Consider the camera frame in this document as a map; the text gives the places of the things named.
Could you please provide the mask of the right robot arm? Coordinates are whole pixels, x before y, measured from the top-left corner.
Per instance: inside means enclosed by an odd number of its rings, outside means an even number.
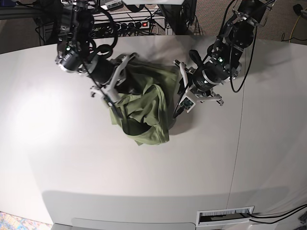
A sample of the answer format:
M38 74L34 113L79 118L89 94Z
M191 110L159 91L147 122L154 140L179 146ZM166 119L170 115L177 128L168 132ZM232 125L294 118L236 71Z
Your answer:
M110 60L118 42L118 30L111 14L98 3L94 9L109 20L111 44L96 45L92 38L94 16L86 0L63 0L63 11L57 41L56 64L67 73L78 73L91 79L93 90L106 94L111 91L138 94L138 83L126 69L120 69L123 61Z

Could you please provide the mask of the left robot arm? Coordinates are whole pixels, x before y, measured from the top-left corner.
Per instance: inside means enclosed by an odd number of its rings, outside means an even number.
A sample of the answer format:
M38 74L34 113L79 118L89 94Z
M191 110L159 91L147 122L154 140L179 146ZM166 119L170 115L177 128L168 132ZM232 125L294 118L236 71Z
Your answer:
M255 46L258 26L273 3L268 0L241 1L229 19L223 18L216 40L208 47L204 58L197 50L190 50L189 57L197 68L188 74L188 86L207 93L226 80L232 82L240 72L243 51Z

